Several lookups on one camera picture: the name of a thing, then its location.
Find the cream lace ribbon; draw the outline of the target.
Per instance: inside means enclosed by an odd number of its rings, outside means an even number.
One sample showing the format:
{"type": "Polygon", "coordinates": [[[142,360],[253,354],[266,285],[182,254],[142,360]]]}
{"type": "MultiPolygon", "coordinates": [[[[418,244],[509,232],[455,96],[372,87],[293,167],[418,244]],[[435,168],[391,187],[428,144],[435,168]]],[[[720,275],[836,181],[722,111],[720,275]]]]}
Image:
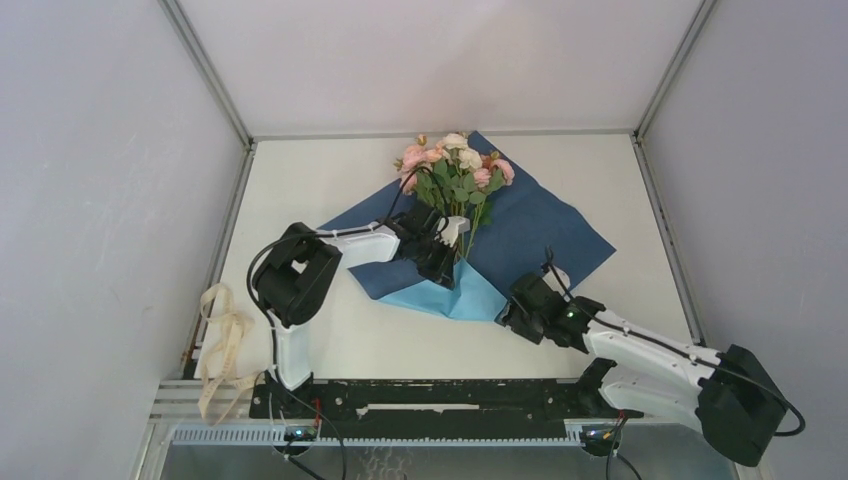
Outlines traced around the cream lace ribbon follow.
{"type": "Polygon", "coordinates": [[[244,338],[251,332],[254,320],[237,310],[232,291],[223,283],[209,287],[200,297],[200,313],[208,325],[218,327],[219,340],[198,363],[202,392],[197,401],[201,419],[210,427],[224,421],[241,396],[254,388],[259,372],[237,375],[237,360],[244,338]],[[222,386],[232,387],[235,396],[217,415],[210,413],[211,404],[222,386]]]}

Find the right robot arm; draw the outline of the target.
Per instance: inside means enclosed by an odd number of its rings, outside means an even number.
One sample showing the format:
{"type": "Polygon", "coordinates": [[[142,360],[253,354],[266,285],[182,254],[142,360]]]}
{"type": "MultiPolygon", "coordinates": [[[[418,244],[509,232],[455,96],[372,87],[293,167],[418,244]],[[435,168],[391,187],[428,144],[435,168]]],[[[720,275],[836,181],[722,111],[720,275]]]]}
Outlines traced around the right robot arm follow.
{"type": "Polygon", "coordinates": [[[591,356],[571,388],[570,401],[581,414],[672,420],[739,465],[759,465],[790,410],[751,351],[662,337],[573,295],[556,270],[515,281],[497,322],[534,344],[550,340],[591,356]]]}

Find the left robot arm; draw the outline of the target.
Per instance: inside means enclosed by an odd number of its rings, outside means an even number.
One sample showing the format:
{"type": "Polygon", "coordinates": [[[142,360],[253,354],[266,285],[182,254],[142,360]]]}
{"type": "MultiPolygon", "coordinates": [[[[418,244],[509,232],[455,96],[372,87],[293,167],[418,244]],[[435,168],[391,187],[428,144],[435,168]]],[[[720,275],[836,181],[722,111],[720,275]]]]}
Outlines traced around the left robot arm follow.
{"type": "Polygon", "coordinates": [[[298,417],[311,407],[313,392],[305,384],[313,376],[308,323],[339,270],[408,261],[422,279],[451,289],[458,242],[470,227],[463,216],[446,216],[416,202],[406,212],[360,227],[314,230],[293,223],[264,247],[249,264],[246,286],[271,328],[267,373],[279,384],[273,398],[277,408],[298,417]]]}

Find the peach fake rose stem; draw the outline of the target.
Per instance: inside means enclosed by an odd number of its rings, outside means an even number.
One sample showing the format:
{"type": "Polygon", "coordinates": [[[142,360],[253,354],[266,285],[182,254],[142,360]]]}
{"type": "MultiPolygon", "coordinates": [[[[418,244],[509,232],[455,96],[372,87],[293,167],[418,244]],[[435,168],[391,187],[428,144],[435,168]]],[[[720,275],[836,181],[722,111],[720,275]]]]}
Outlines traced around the peach fake rose stem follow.
{"type": "Polygon", "coordinates": [[[414,144],[407,148],[405,153],[404,163],[410,169],[416,167],[431,165],[445,156],[445,148],[443,142],[437,142],[432,148],[428,148],[428,137],[424,134],[419,134],[414,141],[414,144]]]}

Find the cream white fake rose stem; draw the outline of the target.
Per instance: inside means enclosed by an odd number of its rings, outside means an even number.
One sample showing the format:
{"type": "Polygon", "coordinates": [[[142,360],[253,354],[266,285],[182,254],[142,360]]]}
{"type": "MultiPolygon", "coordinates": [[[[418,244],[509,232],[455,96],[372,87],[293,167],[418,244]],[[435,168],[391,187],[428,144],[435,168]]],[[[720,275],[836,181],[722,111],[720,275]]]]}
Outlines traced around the cream white fake rose stem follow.
{"type": "Polygon", "coordinates": [[[466,135],[450,133],[436,143],[437,173],[445,186],[445,195],[453,215],[465,216],[482,203],[491,174],[483,166],[483,157],[466,135]]]}

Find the blue wrapping paper sheet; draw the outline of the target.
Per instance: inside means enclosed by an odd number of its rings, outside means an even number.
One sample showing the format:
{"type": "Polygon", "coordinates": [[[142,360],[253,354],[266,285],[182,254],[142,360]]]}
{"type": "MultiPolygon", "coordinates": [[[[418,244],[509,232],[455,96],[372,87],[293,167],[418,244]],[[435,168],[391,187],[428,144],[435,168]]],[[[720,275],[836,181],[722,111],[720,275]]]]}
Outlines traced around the blue wrapping paper sheet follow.
{"type": "MultiPolygon", "coordinates": [[[[477,132],[466,136],[482,156],[497,150],[477,132]]],[[[445,289],[422,279],[408,261],[353,268],[355,280],[371,299],[452,320],[491,321],[505,306],[511,284],[542,264],[545,248],[553,249],[556,266],[573,284],[582,282],[615,253],[615,247],[577,209],[500,153],[512,164],[514,181],[488,198],[489,216],[477,231],[469,258],[465,257],[465,245],[470,232],[460,240],[455,287],[445,289]]],[[[437,162],[417,168],[417,187],[412,195],[400,199],[398,212],[408,210],[416,200],[437,208],[448,205],[451,211],[437,169],[437,162]]],[[[355,227],[376,220],[388,211],[399,191],[398,177],[324,226],[355,227]]]]}

